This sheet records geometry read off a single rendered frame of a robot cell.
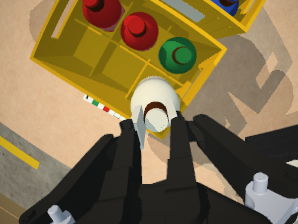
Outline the blue bottle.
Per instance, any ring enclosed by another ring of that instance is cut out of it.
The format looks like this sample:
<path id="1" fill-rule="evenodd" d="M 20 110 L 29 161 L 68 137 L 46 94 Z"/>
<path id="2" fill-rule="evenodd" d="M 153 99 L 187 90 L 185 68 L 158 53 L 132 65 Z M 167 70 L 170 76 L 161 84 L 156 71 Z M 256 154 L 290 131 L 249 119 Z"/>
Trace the blue bottle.
<path id="1" fill-rule="evenodd" d="M 217 6 L 225 10 L 232 17 L 237 13 L 239 7 L 239 0 L 210 0 Z"/>

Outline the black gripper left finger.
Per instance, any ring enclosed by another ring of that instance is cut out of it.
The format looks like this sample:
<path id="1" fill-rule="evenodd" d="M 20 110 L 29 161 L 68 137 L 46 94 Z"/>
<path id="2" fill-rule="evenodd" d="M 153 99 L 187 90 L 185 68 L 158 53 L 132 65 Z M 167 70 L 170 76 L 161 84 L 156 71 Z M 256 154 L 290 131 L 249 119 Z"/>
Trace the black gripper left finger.
<path id="1" fill-rule="evenodd" d="M 131 184 L 142 184 L 143 118 L 142 105 L 135 106 L 119 122 L 121 134 L 102 136 L 19 224 L 73 224 L 90 209 L 89 224 L 129 224 Z"/>

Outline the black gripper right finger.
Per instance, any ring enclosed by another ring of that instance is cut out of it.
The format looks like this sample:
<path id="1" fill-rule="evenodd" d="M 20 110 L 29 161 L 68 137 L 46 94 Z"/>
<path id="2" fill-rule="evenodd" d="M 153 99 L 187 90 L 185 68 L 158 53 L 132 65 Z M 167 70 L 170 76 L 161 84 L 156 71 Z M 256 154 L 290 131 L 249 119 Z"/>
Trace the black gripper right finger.
<path id="1" fill-rule="evenodd" d="M 199 114 L 185 122 L 171 98 L 165 103 L 170 123 L 170 159 L 162 210 L 166 224 L 202 224 L 189 142 L 197 142 L 245 206 L 263 214 L 272 224 L 296 221 L 298 167 L 262 154 L 208 115 Z"/>

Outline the white bottle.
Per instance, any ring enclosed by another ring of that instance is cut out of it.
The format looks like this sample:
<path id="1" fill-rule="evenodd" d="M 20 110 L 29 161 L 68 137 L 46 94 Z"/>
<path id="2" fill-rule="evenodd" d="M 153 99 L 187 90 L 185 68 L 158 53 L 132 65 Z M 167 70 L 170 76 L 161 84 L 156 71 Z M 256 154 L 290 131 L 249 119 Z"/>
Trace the white bottle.
<path id="1" fill-rule="evenodd" d="M 170 126 L 165 99 L 172 99 L 176 111 L 180 111 L 180 101 L 171 85 L 162 77 L 150 76 L 143 79 L 131 98 L 130 109 L 142 105 L 146 129 L 161 132 Z M 167 125 L 168 124 L 168 125 Z"/>

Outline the yellow divided crate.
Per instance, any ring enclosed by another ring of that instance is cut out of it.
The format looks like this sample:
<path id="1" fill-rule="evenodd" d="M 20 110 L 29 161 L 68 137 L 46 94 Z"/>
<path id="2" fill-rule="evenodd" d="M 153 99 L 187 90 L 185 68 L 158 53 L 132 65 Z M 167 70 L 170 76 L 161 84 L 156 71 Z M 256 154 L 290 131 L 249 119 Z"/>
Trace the yellow divided crate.
<path id="1" fill-rule="evenodd" d="M 126 119 L 132 116 L 131 98 L 144 78 L 165 78 L 176 91 L 180 101 L 203 69 L 180 102 L 180 111 L 183 113 L 227 48 L 159 0 L 119 1 L 125 13 L 113 32 L 90 24 L 82 11 L 83 1 L 75 0 L 54 38 L 51 36 L 69 2 L 56 0 L 29 59 Z M 134 50 L 121 38 L 122 22 L 134 12 L 145 12 L 157 22 L 157 42 L 147 51 Z M 94 28 L 91 28 L 92 26 Z M 196 48 L 196 62 L 186 73 L 172 74 L 159 62 L 160 47 L 172 37 L 184 37 Z"/>
<path id="2" fill-rule="evenodd" d="M 254 0 L 239 0 L 237 13 L 232 17 L 210 0 L 159 1 L 206 31 L 214 39 L 246 33 L 266 2 L 256 0 L 247 12 Z"/>

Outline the white paper pick list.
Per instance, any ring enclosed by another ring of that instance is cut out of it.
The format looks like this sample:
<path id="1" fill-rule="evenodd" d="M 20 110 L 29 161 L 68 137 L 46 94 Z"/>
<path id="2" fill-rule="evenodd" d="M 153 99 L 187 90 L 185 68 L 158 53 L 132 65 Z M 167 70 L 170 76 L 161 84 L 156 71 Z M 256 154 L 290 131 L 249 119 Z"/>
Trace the white paper pick list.
<path id="1" fill-rule="evenodd" d="M 119 114 L 115 113 L 114 111 L 110 110 L 109 108 L 107 108 L 106 106 L 102 105 L 101 103 L 97 102 L 96 100 L 94 100 L 93 98 L 84 95 L 83 99 L 91 104 L 93 104 L 94 106 L 104 110 L 105 112 L 115 116 L 116 118 L 120 119 L 120 120 L 125 120 L 126 118 L 120 116 Z"/>

